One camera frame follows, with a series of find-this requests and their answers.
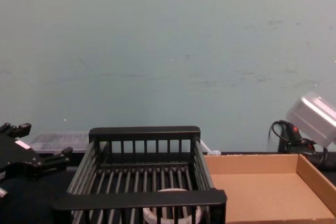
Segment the black table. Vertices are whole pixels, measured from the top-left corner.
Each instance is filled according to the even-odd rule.
[[[69,171],[42,177],[36,182],[15,178],[1,183],[9,195],[0,200],[0,223],[52,224],[51,204],[66,192],[74,174]],[[336,185],[336,172],[323,174]]]

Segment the small white label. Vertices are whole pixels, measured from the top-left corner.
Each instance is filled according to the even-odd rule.
[[[21,140],[15,141],[15,143],[17,143],[18,145],[20,145],[21,147],[23,147],[24,149],[29,149],[30,146],[24,142],[22,142]]]
[[[5,178],[5,176],[6,176],[6,172],[0,173],[0,179]]]

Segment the black wire rack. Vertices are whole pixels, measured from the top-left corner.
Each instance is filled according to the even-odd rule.
[[[95,128],[68,188],[53,205],[55,224],[143,224],[143,208],[161,218],[224,223],[226,195],[216,190],[195,126]],[[186,191],[158,192],[166,188]]]

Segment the teal wall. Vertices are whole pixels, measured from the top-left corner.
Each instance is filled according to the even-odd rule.
[[[0,121],[197,125],[265,151],[316,85],[336,97],[335,0],[0,0]]]

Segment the open cardboard box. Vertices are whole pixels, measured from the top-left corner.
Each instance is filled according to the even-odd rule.
[[[336,188],[302,155],[205,157],[226,223],[336,223]]]

